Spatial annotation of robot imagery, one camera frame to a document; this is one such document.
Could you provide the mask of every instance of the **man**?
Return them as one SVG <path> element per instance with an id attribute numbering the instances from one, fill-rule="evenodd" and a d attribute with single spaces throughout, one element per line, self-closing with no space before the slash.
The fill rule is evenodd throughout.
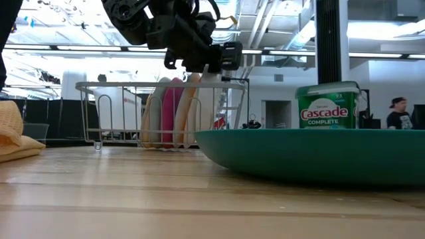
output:
<path id="1" fill-rule="evenodd" d="M 389 129 L 412 129 L 410 115 L 406 112 L 407 100 L 404 97 L 392 99 L 390 108 L 391 114 L 386 118 L 386 126 Z"/>
<path id="2" fill-rule="evenodd" d="M 0 0 L 0 91 L 5 86 L 6 68 L 1 53 L 12 31 L 23 0 Z"/>

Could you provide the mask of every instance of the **red object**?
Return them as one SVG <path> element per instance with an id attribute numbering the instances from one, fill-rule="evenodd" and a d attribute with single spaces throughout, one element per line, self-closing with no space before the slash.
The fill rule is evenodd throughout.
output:
<path id="1" fill-rule="evenodd" d="M 221 129 L 225 125 L 226 125 L 226 122 L 225 122 L 223 117 L 221 117 L 220 119 L 218 119 L 217 121 L 214 122 L 214 128 L 215 129 Z"/>
<path id="2" fill-rule="evenodd" d="M 174 78 L 171 83 L 183 83 L 179 78 Z M 162 130 L 173 130 L 174 129 L 174 117 L 179 106 L 181 94 L 183 93 L 182 88 L 167 88 L 164 95 L 164 101 L 162 103 Z M 173 142 L 172 133 L 163 133 L 163 142 Z M 172 148 L 173 145 L 163 145 L 164 148 Z"/>

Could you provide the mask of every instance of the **black cap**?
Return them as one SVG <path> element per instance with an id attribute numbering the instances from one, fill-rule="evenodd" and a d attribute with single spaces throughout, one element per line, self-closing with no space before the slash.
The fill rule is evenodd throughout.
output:
<path id="1" fill-rule="evenodd" d="M 404 97 L 397 97 L 397 98 L 392 99 L 391 100 L 391 104 L 392 105 L 390 106 L 390 108 L 393 108 L 395 104 L 397 104 L 399 102 L 402 102 L 403 100 L 406 100 L 406 98 L 404 98 Z"/>

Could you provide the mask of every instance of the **wooden countertop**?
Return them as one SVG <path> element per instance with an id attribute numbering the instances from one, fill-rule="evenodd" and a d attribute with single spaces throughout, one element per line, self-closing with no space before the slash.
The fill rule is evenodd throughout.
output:
<path id="1" fill-rule="evenodd" d="M 425 191 L 282 185 L 200 151 L 47 149 L 0 164 L 0 238 L 425 238 Z"/>

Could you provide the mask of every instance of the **green bowl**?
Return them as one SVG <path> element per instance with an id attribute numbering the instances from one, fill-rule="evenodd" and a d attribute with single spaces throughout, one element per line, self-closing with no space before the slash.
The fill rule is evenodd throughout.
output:
<path id="1" fill-rule="evenodd" d="M 215 163 L 284 181 L 425 185 L 425 131 L 236 129 L 195 133 Z"/>

